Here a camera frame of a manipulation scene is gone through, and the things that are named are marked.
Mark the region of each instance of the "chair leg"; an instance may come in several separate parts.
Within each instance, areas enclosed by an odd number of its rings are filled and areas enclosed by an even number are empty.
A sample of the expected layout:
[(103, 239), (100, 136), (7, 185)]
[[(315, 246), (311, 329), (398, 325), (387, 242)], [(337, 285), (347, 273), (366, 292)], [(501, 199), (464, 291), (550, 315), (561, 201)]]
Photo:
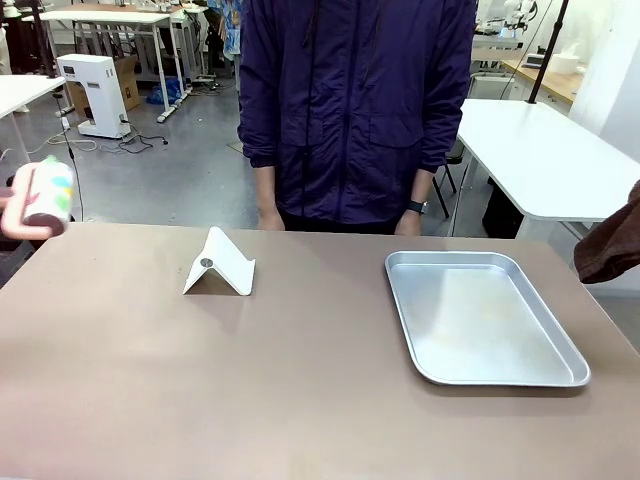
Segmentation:
[(444, 166), (444, 173), (447, 174), (447, 178), (449, 179), (449, 183), (451, 184), (451, 189), (453, 190), (453, 193), (458, 193), (458, 190), (456, 190), (456, 184), (453, 181), (453, 177), (451, 176), (451, 170), (449, 170), (449, 165)]
[(438, 182), (434, 177), (433, 179), (433, 188), (436, 189), (436, 195), (438, 195), (438, 200), (440, 200), (440, 205), (442, 206), (442, 210), (444, 211), (445, 218), (449, 218), (449, 210), (447, 210), (447, 205), (444, 203), (444, 198), (442, 198), (442, 192), (440, 191), (440, 187), (438, 186)]

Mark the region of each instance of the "black watch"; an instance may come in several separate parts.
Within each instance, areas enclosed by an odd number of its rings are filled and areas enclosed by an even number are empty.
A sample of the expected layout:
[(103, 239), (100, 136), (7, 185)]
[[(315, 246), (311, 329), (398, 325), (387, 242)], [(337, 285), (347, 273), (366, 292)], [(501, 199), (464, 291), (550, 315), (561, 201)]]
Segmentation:
[(411, 210), (412, 212), (419, 213), (420, 215), (424, 215), (424, 209), (427, 206), (427, 203), (414, 202), (411, 200), (409, 205), (407, 206), (407, 210)]

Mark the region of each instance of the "silver baking tray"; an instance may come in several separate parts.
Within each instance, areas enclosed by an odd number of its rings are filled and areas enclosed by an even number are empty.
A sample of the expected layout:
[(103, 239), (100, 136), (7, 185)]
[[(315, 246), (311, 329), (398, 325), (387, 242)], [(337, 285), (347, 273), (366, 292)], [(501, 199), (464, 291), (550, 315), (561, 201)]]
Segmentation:
[(580, 387), (591, 371), (516, 262), (396, 252), (387, 275), (413, 363), (435, 383)]

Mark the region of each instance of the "cardboard box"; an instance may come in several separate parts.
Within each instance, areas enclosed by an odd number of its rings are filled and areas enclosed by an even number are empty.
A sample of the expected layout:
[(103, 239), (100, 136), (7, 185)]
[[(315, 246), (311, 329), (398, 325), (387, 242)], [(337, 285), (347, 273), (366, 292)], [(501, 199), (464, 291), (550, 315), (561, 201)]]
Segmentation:
[[(136, 84), (136, 74), (134, 71), (137, 62), (138, 57), (136, 55), (119, 58), (114, 62), (118, 84), (120, 85), (120, 93), (122, 94), (122, 101), (127, 111), (140, 105), (140, 94), (138, 93), (138, 85)], [(89, 118), (91, 110), (89, 109), (89, 99), (84, 91), (84, 87), (75, 82), (67, 82), (67, 87), (69, 88), (71, 101), (75, 105), (78, 115)]]

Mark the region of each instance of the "white table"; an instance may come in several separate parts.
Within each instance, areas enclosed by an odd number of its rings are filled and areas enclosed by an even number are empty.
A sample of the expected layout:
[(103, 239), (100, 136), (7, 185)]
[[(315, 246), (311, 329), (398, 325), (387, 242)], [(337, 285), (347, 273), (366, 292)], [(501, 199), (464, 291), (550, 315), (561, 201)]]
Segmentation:
[[(91, 10), (88, 6), (83, 4), (84, 8), (82, 10), (72, 10), (63, 8), (60, 10), (53, 10), (50, 12), (45, 12), (40, 15), (42, 21), (47, 25), (47, 35), (49, 37), (49, 44), (51, 45), (51, 50), (54, 58), (57, 58), (57, 53), (55, 50), (55, 43), (53, 41), (53, 35), (51, 27), (51, 22), (59, 22), (62, 26), (63, 30), (69, 30), (61, 22), (76, 22), (79, 27), (75, 30), (79, 31), (81, 34), (84, 33), (82, 28), (82, 24), (89, 25), (89, 33), (93, 36), (94, 42), (96, 46), (98, 45), (97, 36), (98, 34), (107, 34), (111, 35), (112, 32), (109, 30), (109, 26), (111, 25), (125, 25), (132, 29), (135, 35), (151, 35), (153, 38), (153, 44), (155, 47), (156, 60), (158, 63), (158, 76), (160, 79), (160, 88), (162, 89), (162, 98), (164, 102), (164, 112), (158, 116), (158, 122), (164, 122), (169, 115), (171, 115), (177, 107), (182, 103), (182, 101), (188, 96), (189, 91), (185, 90), (183, 86), (183, 78), (182, 72), (180, 68), (180, 60), (178, 58), (178, 50), (176, 46), (175, 34), (173, 31), (173, 23), (171, 20), (172, 14), (169, 13), (160, 13), (160, 12), (144, 12), (144, 11), (112, 11), (112, 10)], [(96, 8), (99, 7), (112, 7), (106, 5), (96, 5)], [(27, 17), (24, 21), (33, 21), (33, 17)], [(176, 23), (180, 23), (181, 18), (178, 16), (175, 19)], [(162, 67), (162, 56), (160, 54), (160, 41), (159, 41), (159, 33), (158, 27), (162, 23), (168, 23), (169, 32), (171, 33), (171, 41), (173, 43), (173, 55), (176, 64), (176, 71), (178, 75), (178, 80), (180, 83), (180, 98), (176, 101), (175, 104), (169, 105), (169, 97), (167, 95), (167, 85), (166, 78), (164, 74), (164, 68)], [(151, 29), (151, 31), (142, 31), (140, 30), (140, 26), (146, 26)]]
[(640, 179), (638, 163), (547, 105), (467, 100), (462, 110), (463, 190), (482, 165), (525, 217), (518, 238), (547, 241), (555, 222), (602, 222)]
[(48, 78), (43, 75), (0, 75), (0, 118), (9, 116), (18, 146), (22, 153), (25, 163), (30, 162), (27, 147), (24, 144), (20, 129), (13, 117), (13, 112), (38, 97), (43, 96), (47, 92), (64, 85), (65, 80), (62, 77)]

